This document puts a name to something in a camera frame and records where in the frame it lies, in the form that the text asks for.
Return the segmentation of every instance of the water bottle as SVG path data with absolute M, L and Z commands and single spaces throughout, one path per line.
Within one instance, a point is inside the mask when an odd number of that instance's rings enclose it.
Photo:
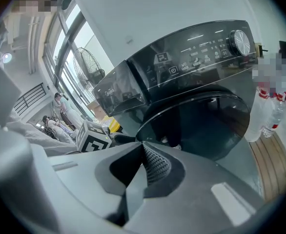
M 275 130 L 279 126 L 279 123 L 283 119 L 285 108 L 286 108 L 285 98 L 286 98 L 285 92 L 274 94 L 273 111 L 268 121 L 266 122 L 265 126 L 262 129 L 262 132 L 264 133 L 264 136 L 266 138 L 270 138 L 274 134 Z
M 248 129 L 245 133 L 245 139 L 248 142 L 255 142 L 259 139 L 262 127 L 265 123 L 265 110 L 267 101 L 270 99 L 269 91 L 265 88 L 257 88 L 257 94 L 254 99 L 254 104 L 250 112 L 250 121 Z

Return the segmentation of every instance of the wooden floor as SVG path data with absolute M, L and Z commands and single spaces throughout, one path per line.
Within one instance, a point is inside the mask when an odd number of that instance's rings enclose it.
M 271 138 L 263 135 L 249 143 L 257 163 L 264 189 L 265 201 L 286 192 L 286 150 L 276 133 Z

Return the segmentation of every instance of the control knob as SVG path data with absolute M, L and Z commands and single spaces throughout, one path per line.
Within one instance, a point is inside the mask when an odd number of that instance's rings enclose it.
M 248 56 L 250 43 L 247 35 L 242 30 L 233 30 L 230 34 L 230 44 L 238 55 Z

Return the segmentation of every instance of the balcony railing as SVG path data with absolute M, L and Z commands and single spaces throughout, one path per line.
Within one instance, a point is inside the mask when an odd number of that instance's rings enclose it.
M 36 101 L 40 100 L 43 96 L 46 95 L 46 92 L 43 88 L 43 83 L 35 86 L 30 89 L 28 92 L 23 94 L 17 100 L 14 109 L 18 113 L 18 115 L 22 115 L 31 105 L 33 105 Z

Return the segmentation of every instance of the washing machine door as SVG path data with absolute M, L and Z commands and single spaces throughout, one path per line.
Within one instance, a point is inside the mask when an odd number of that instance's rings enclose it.
M 230 92 L 206 92 L 170 101 L 144 119 L 137 140 L 180 145 L 211 160 L 226 156 L 244 137 L 249 109 Z

